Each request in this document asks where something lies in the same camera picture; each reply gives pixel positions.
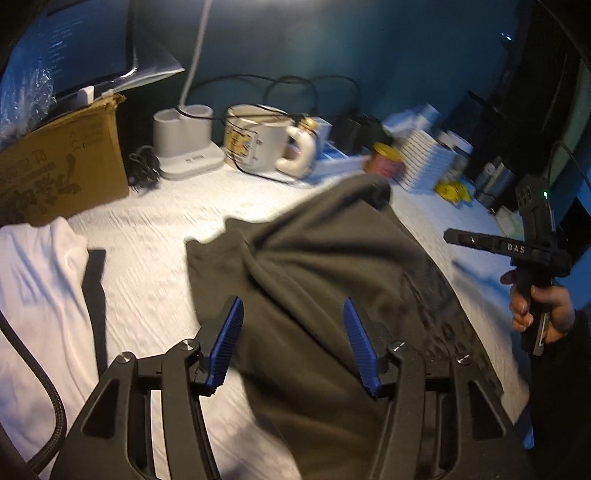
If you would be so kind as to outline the person right hand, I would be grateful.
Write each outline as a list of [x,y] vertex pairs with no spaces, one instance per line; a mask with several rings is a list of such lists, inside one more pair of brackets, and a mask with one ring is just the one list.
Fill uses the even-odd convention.
[[550,324],[544,336],[545,343],[554,343],[564,338],[575,323],[575,309],[568,290],[561,286],[539,288],[532,286],[529,298],[526,298],[517,288],[518,274],[510,270],[500,277],[503,285],[510,285],[510,304],[513,328],[524,333],[534,322],[530,312],[531,302],[543,305],[550,313]]

